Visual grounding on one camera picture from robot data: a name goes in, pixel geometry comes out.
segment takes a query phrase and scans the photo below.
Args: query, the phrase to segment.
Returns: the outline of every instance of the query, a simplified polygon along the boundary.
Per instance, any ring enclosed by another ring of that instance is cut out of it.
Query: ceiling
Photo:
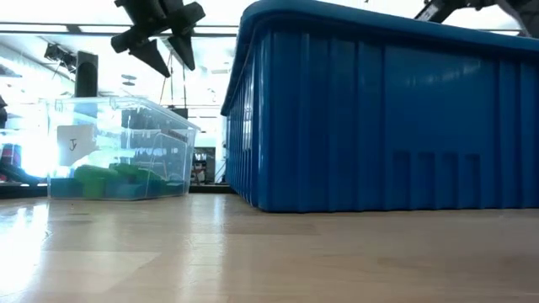
[[[206,12],[206,17],[198,25],[238,25],[243,10],[254,1],[198,0]],[[368,3],[366,0],[323,1],[408,18],[415,16],[424,6],[423,0],[368,0]],[[0,10],[0,22],[131,24],[124,10],[117,8],[113,0],[5,1],[3,9]],[[475,29],[518,29],[516,22],[497,7],[485,8],[481,12],[463,9],[452,14],[446,24]],[[127,53],[114,53],[109,39],[110,37],[83,35],[0,35],[0,44],[47,66],[52,71],[56,71],[57,63],[43,57],[48,43],[61,45],[66,51],[73,53],[87,51],[99,55],[99,91],[104,95],[143,96],[162,104],[187,103],[189,106],[210,107],[220,106],[224,99],[235,38],[194,38],[196,70],[185,71],[184,77],[182,67],[172,59],[174,74],[172,79],[166,81],[160,74]],[[170,53],[161,40],[158,48],[163,59],[167,61]],[[69,72],[63,68],[58,68],[57,71],[70,77]],[[136,80],[132,81],[135,85],[124,85],[125,79],[122,75],[135,77]]]

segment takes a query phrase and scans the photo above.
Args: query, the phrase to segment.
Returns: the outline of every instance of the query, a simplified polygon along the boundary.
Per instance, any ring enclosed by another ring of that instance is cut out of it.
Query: transparent storage box
[[[199,128],[141,98],[47,104],[53,199],[152,199],[189,191]]]

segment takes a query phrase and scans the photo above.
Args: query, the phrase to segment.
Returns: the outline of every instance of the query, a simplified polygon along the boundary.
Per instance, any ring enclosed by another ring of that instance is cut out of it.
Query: blue plastic bin
[[[221,112],[227,181],[251,205],[539,205],[539,41],[261,0],[236,52]]]

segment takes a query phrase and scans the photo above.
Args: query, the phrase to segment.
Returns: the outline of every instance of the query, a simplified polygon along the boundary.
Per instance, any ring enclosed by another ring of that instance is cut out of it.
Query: black object
[[[71,73],[76,70],[77,58],[59,45],[48,44],[44,57],[59,62],[60,66],[64,66]]]
[[[3,100],[2,96],[0,96],[0,129],[2,130],[6,128],[6,122],[8,122],[6,106],[8,106],[8,104]]]
[[[117,53],[129,50],[131,55],[170,77],[157,49],[157,41],[148,38],[171,29],[173,35],[168,38],[168,43],[191,71],[195,69],[191,36],[195,24],[205,17],[200,4],[184,5],[183,0],[116,0],[115,4],[123,7],[133,22],[130,29],[110,40]]]
[[[179,115],[180,117],[189,118],[189,109],[179,109],[174,107],[173,105],[169,105],[168,109],[172,110],[175,114]]]
[[[85,51],[79,51],[77,53],[74,97],[90,98],[98,96],[98,68],[98,56]],[[98,117],[98,105],[94,103],[76,104],[75,111],[89,117]]]
[[[75,77],[75,97],[98,96],[99,58],[85,51],[77,53],[77,73]]]
[[[415,18],[421,21],[443,23],[457,9],[481,10],[493,5],[499,5],[507,14],[516,19],[526,35],[539,38],[539,30],[535,30],[535,28],[539,29],[539,24],[534,22],[539,10],[539,0],[427,0],[424,8]]]

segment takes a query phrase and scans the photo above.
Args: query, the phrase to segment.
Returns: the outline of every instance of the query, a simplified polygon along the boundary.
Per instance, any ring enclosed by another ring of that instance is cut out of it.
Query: black speaker
[[[75,77],[75,96],[88,98],[98,96],[99,58],[85,51],[77,53],[77,73]],[[75,111],[90,117],[98,117],[97,104],[77,104]]]
[[[98,68],[98,56],[85,51],[79,51],[77,53],[75,97],[98,96]]]

